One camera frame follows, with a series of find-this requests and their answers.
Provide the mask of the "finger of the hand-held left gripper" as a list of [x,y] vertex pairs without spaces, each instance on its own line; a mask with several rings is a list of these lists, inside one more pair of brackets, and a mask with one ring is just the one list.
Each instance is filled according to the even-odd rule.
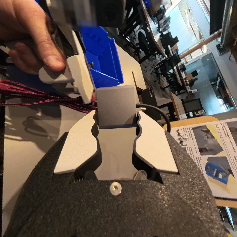
[[72,36],[78,54],[67,58],[67,65],[84,103],[89,104],[92,101],[95,85],[84,51],[74,31]]

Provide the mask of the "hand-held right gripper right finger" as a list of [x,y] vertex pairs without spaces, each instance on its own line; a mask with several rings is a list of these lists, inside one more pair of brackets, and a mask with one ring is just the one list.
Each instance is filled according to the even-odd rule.
[[133,152],[141,161],[160,172],[178,173],[165,130],[143,111],[137,112],[136,134]]

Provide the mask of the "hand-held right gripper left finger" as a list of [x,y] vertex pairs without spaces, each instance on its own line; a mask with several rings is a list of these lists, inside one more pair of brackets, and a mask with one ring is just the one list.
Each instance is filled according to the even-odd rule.
[[98,113],[92,111],[76,122],[67,138],[56,163],[54,174],[72,173],[82,169],[88,162],[96,170],[101,162],[101,149],[98,140]]

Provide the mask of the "blue plastic bin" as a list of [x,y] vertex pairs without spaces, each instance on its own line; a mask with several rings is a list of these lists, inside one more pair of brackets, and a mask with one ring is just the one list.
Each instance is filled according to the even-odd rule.
[[114,38],[102,27],[81,27],[86,59],[93,63],[90,72],[96,88],[115,87],[124,83]]

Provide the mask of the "grey usb hub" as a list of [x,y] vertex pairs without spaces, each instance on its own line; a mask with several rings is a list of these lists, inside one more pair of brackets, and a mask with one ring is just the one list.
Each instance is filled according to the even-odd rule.
[[97,88],[96,98],[99,129],[136,126],[134,85]]

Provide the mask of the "person's left hand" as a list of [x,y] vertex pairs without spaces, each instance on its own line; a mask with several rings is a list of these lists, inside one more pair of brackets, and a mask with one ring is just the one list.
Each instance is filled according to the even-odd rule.
[[52,38],[54,32],[52,20],[36,1],[0,1],[0,42],[16,42],[9,57],[21,71],[37,75],[43,66],[64,70],[66,62]]

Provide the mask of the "black office chair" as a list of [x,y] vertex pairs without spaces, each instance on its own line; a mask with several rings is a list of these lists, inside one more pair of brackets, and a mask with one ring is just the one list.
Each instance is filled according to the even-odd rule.
[[[145,56],[140,59],[140,50],[144,52]],[[142,31],[138,32],[138,43],[135,45],[134,56],[138,57],[139,64],[143,63],[149,57],[150,49],[145,34]]]

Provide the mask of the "printed instruction board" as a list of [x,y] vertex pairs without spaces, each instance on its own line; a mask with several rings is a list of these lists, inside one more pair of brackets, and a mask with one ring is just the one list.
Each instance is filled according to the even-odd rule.
[[237,147],[228,123],[212,116],[171,122],[171,135],[197,164],[217,206],[237,208]]

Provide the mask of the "wooden top desk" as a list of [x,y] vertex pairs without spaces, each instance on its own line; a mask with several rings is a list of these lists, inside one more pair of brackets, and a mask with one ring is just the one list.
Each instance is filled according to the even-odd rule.
[[159,37],[157,27],[154,24],[154,22],[152,21],[150,15],[148,14],[144,1],[140,0],[140,4],[141,4],[142,10],[143,10],[146,22],[148,24],[149,30],[150,30],[152,43],[154,43],[154,45],[157,47],[158,51],[162,54],[162,56],[166,57],[163,45],[162,45],[160,37]]

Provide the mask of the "printed plastic bag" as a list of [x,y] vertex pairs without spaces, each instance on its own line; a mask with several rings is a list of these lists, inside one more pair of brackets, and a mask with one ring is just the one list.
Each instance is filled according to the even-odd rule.
[[143,74],[149,76],[158,63],[158,59],[151,59],[150,61],[146,62],[142,70]]

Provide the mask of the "silver ceiling pipe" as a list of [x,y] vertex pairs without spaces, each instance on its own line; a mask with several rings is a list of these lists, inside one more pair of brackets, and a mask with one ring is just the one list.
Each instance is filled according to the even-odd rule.
[[231,46],[237,42],[237,1],[226,0],[222,28],[221,28],[222,47]]

